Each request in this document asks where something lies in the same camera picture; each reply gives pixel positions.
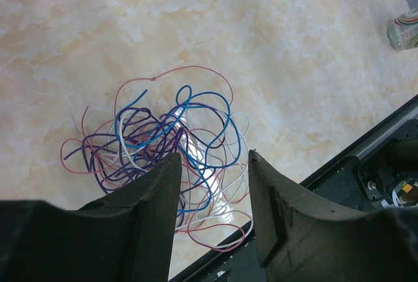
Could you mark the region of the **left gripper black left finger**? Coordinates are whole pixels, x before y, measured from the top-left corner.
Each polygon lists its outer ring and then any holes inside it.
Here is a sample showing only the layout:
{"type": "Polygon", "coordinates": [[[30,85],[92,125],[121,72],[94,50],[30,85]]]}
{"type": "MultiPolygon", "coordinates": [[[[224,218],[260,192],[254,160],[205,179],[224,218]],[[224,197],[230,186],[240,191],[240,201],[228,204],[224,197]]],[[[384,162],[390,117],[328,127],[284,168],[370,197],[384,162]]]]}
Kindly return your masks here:
{"type": "Polygon", "coordinates": [[[1,202],[2,281],[166,281],[182,164],[166,156],[78,210],[1,202]]]}

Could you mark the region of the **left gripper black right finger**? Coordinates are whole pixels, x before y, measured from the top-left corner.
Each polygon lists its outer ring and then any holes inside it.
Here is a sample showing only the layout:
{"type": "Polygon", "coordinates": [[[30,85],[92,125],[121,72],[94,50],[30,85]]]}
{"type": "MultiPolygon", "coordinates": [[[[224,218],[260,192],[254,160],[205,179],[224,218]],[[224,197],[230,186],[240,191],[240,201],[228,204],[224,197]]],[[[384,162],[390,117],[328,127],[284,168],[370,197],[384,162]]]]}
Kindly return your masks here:
{"type": "Polygon", "coordinates": [[[251,209],[268,281],[416,281],[417,210],[361,212],[248,155],[251,209]]]}

